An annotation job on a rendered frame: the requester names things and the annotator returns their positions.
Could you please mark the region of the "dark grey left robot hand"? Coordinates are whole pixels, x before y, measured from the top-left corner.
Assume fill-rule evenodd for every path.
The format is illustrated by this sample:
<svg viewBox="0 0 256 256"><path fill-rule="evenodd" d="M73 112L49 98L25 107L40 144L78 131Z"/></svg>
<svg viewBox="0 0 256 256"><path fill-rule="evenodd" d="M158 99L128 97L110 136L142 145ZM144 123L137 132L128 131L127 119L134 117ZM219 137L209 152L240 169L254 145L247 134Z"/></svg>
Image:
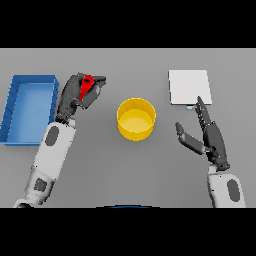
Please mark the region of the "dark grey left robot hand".
<svg viewBox="0 0 256 256"><path fill-rule="evenodd" d="M70 117L75 114L77 107L87 109L98 98L101 88L106 84L105 76L93 76L93 87L83 97L83 100L80 100L81 80L79 77L81 75L86 74L78 73L76 75L72 75L64 86L57 108L57 114L55 117L56 122L68 124Z"/></svg>

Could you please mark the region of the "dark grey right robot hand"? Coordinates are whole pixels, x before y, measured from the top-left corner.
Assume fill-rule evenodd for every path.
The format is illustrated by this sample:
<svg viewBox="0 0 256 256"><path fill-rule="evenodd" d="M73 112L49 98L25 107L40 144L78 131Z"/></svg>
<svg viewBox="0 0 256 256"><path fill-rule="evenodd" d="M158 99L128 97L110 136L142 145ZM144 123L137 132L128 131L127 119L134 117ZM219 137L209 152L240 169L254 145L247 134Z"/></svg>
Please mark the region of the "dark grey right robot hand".
<svg viewBox="0 0 256 256"><path fill-rule="evenodd" d="M217 171L226 171L230 168L227 159L225 142L215 121L212 121L207 107L200 96L197 97L195 112L203 134L203 141L194 138L185 132L181 123L176 122L175 128L179 142L198 155L205 154L210 163L216 166Z"/></svg>

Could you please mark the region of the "red beaker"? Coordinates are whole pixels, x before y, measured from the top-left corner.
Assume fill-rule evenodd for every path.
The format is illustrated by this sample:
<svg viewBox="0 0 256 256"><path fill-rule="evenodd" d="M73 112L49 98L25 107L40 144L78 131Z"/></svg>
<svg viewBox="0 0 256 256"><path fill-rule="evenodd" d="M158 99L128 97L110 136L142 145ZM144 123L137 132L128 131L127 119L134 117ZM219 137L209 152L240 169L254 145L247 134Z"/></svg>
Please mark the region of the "red beaker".
<svg viewBox="0 0 256 256"><path fill-rule="evenodd" d="M89 90L94 85L94 77L92 75L86 74L81 75L79 79L81 80L80 100L83 100L83 97L89 92Z"/></svg>

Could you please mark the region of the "pale square measuring scale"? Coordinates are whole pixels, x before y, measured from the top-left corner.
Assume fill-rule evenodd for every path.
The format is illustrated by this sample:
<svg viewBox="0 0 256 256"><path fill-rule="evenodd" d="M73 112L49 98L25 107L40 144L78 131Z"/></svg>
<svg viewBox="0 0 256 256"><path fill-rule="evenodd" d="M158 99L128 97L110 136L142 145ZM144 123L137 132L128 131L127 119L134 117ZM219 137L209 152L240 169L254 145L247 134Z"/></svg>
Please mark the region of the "pale square measuring scale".
<svg viewBox="0 0 256 256"><path fill-rule="evenodd" d="M198 96L206 105L212 104L206 70L169 70L168 80L172 105L195 105Z"/></svg>

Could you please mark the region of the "yellow bowl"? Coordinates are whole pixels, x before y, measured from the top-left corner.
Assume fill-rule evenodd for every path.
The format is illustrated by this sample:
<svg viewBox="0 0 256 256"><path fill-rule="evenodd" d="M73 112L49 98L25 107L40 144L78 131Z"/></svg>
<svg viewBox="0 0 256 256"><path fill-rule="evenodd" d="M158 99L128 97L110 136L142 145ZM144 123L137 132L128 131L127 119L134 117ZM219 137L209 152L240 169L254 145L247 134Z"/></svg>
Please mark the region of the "yellow bowl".
<svg viewBox="0 0 256 256"><path fill-rule="evenodd" d="M127 140L138 142L150 136L156 121L154 106L143 98L129 98L116 112L117 127Z"/></svg>

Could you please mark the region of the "blue tray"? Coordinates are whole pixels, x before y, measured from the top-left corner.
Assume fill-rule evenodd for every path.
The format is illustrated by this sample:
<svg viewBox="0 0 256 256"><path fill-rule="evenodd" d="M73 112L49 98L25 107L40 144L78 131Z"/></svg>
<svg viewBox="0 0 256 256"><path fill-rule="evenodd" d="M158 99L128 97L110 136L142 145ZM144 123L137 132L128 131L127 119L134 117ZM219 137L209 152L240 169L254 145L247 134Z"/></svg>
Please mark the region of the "blue tray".
<svg viewBox="0 0 256 256"><path fill-rule="evenodd" d="M58 86L55 75L13 75L0 123L0 144L38 146L54 121Z"/></svg>

